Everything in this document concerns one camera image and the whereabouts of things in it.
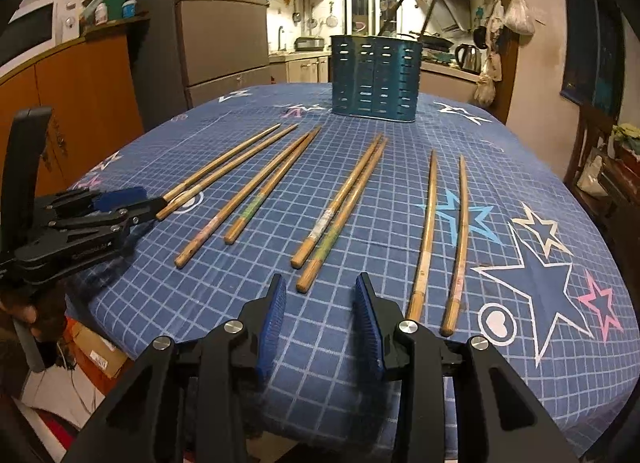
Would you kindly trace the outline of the left human hand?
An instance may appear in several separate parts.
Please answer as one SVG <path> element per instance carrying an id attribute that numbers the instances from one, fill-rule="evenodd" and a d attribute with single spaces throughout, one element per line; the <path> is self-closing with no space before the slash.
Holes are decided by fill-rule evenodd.
<path id="1" fill-rule="evenodd" d="M 57 341 L 66 328 L 66 301 L 62 287 L 30 299 L 17 292 L 1 292 L 1 327 L 9 329 L 13 320 L 26 325 L 39 342 Z"/>

